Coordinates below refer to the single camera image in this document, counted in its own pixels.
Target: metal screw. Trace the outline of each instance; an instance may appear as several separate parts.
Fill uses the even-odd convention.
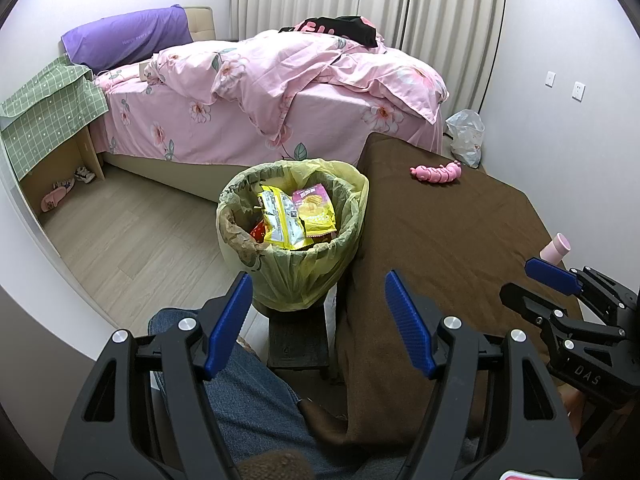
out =
[[[184,330],[185,332],[188,332],[189,330],[193,330],[197,325],[197,323],[198,322],[195,319],[193,319],[193,317],[185,317],[184,319],[181,319],[180,322],[178,323],[178,328],[180,330]]]
[[[447,316],[444,319],[444,326],[452,330],[457,330],[462,326],[462,321],[455,316]]]
[[[111,336],[111,340],[114,343],[123,343],[127,340],[127,337],[129,337],[129,332],[126,330],[116,330]]]
[[[511,339],[518,343],[524,343],[527,340],[527,334],[522,330],[515,328],[514,330],[511,330]]]

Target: purple cover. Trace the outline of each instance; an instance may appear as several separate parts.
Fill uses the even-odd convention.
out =
[[[87,65],[94,74],[192,41],[187,13],[179,5],[110,16],[62,36],[71,61]]]

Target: blue jeans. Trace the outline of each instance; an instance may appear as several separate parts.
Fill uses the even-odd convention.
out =
[[[149,321],[148,332],[150,335],[165,332],[181,319],[197,314],[197,310],[165,308]],[[164,393],[162,374],[158,373],[156,378]],[[318,480],[346,480],[366,460],[366,456],[357,452],[322,449],[296,407],[300,399],[295,392],[238,344],[226,368],[204,385],[220,432],[236,463],[270,450],[295,449],[307,458]]]

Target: pink caterpillar toy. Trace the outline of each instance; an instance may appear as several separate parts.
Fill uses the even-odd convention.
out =
[[[460,163],[456,160],[446,166],[441,164],[439,168],[427,168],[426,166],[411,168],[411,174],[418,180],[442,184],[456,180],[462,174],[462,168],[460,168]]]

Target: blue gripper pad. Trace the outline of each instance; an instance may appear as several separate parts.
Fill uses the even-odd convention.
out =
[[[211,336],[209,336],[209,354],[204,364],[204,370],[209,379],[213,379],[229,361],[246,313],[251,307],[253,296],[254,284],[251,277],[245,274],[240,279],[215,328],[211,331]]]
[[[527,260],[527,263],[524,264],[524,271],[530,278],[550,286],[566,296],[579,294],[582,290],[578,277],[574,273],[540,260],[540,258]]]
[[[409,293],[393,270],[387,273],[385,278],[385,298],[411,364],[431,379],[436,371],[431,355],[431,335],[415,309]]]

